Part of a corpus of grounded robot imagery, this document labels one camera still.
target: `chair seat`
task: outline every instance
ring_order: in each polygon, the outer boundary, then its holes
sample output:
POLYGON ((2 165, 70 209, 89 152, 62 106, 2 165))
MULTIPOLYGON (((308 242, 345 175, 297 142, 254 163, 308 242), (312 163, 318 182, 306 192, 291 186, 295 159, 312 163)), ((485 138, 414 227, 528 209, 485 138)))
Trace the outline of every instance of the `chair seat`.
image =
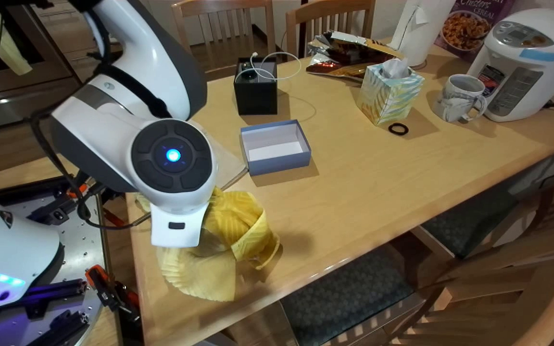
POLYGON ((466 200, 424 223, 424 229, 456 257, 468 257, 518 207, 520 200, 510 194, 512 182, 514 179, 466 200))
POLYGON ((283 307, 306 346, 324 344, 410 294, 397 261, 379 248, 287 296, 283 307))

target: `tissue box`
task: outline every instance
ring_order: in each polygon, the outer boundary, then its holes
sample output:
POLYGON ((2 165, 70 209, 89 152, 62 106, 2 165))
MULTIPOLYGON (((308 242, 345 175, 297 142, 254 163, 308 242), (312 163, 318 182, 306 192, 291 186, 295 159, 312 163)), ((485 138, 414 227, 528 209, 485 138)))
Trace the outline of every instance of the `tissue box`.
POLYGON ((408 117, 426 79, 399 58, 370 65, 358 94, 360 109, 377 125, 408 117))
POLYGON ((310 144, 297 119, 243 127, 241 142, 251 175, 302 167, 312 159, 310 144))
POLYGON ((241 115, 277 113, 277 61, 241 58, 235 71, 235 92, 241 115))

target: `tabletop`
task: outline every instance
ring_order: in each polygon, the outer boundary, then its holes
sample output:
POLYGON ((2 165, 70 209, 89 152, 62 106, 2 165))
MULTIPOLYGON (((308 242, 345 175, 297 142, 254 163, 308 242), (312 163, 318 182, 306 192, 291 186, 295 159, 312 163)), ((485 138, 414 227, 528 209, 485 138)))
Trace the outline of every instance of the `tabletop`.
MULTIPOLYGON (((254 194, 283 244, 276 263, 235 302, 204 302, 172 288, 158 269, 150 225, 133 231, 147 344, 195 344, 554 154, 554 109, 514 123, 439 119, 431 104, 443 83, 468 69, 441 50, 418 69, 426 88, 402 121, 406 136, 358 109, 360 84, 304 67, 279 65, 277 115, 241 117, 233 77, 208 84, 208 104, 195 121, 224 148, 241 156, 241 127, 299 119, 312 163, 245 175, 231 186, 254 194)), ((141 213, 133 198, 129 213, 141 213)))

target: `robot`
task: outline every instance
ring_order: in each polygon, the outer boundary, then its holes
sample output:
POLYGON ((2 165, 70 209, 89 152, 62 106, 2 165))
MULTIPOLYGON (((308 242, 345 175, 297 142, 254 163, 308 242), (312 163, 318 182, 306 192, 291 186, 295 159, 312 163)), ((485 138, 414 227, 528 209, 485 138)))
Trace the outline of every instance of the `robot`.
MULTIPOLYGON (((0 6, 49 0, 0 0, 0 6)), ((152 244, 189 248, 201 242, 202 219, 216 186, 210 142, 189 117, 206 104, 199 63, 139 0, 72 0, 85 13, 104 63, 52 111, 60 154, 114 192, 150 202, 152 244), (108 59, 108 38, 124 56, 108 59)), ((18 302, 60 248, 47 225, 0 207, 0 305, 18 302), (24 263, 10 256, 25 250, 24 263)))

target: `small box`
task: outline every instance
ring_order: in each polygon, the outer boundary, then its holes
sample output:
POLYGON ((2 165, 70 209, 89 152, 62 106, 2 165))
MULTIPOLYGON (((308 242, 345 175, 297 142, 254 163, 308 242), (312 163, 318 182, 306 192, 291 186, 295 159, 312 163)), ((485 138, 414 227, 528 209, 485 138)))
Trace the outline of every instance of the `small box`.
POLYGON ((277 61, 241 58, 235 71, 237 107, 241 115, 277 113, 277 61))
POLYGON ((297 119, 245 127, 241 142, 251 175, 302 167, 312 159, 312 148, 297 119))

